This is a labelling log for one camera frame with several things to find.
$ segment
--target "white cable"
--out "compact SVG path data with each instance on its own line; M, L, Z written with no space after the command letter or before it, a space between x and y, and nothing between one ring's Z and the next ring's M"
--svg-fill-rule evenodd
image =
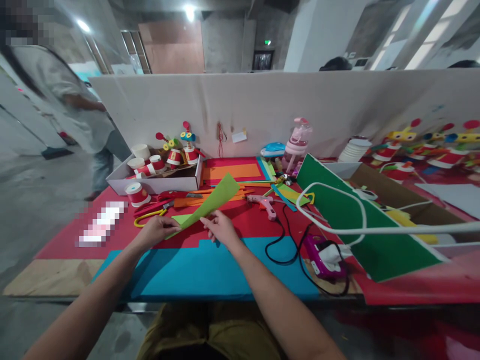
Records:
M338 193L342 193L348 196L349 198L354 199L360 206L360 212L362 216L362 227L356 228L356 229L333 229L318 222L316 219L310 216L310 214L308 214L304 209L302 209L302 207L300 206L300 199L303 196L305 196L305 194L315 185L320 185L324 188L334 190ZM312 221L315 225L317 225L320 229L336 235L364 236L364 235L370 235L370 234L452 234L452 233L455 234L455 233L471 233L471 232L480 231L480 221L467 222L467 223L461 223L461 224L433 225L433 226L367 228L367 215L366 215L364 204L356 196L353 196L345 191L339 190L337 188L323 184L321 182L313 182L309 186L307 186L305 190L303 190L303 192L300 194L300 196L296 200L296 208L308 219L310 219L310 221ZM360 241L363 240L362 236L359 237L354 242L351 242L349 245L353 246L358 244Z
M384 168L385 168L386 166L392 165L392 164L398 164L398 163L399 163L398 161L386 163L385 165L383 165L383 166L380 168L380 173L384 170Z
M426 204L431 204L431 203L433 203L432 200L417 202L417 203L414 203L414 204L411 204L411 205L397 207L396 210L403 210L403 209L413 208L414 206L417 206L417 205L426 205Z
M277 199L273 199L274 202L276 203L281 203L281 204L286 204L285 201L282 201L282 200L277 200ZM323 220L324 222L328 223L328 220L326 218L324 218L323 216L317 214L317 213L314 213L313 211L308 211L308 210L305 210L307 213L309 213L310 215L314 216L314 217L317 217L319 218L320 220Z

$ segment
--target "pink glue gun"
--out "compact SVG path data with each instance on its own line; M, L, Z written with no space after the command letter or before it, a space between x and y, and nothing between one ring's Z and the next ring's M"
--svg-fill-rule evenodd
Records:
M265 209L268 214L268 220L275 221L277 219L277 213L275 212L272 204L274 198L271 196L262 196L262 195L247 195L246 200L250 203L260 204L260 209Z

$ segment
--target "jeans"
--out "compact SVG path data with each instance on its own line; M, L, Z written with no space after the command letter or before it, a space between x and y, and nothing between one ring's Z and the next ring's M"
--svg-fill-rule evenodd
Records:
M109 186L105 179L114 170L114 155L121 162L124 162L131 153L120 131L118 129L113 130L108 136L105 147L93 155L92 190L101 193Z

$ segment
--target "wooden board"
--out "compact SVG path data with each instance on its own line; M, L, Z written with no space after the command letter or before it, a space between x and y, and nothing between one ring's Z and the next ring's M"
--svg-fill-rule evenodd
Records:
M80 295L103 260L34 260L3 290L11 297L71 298Z

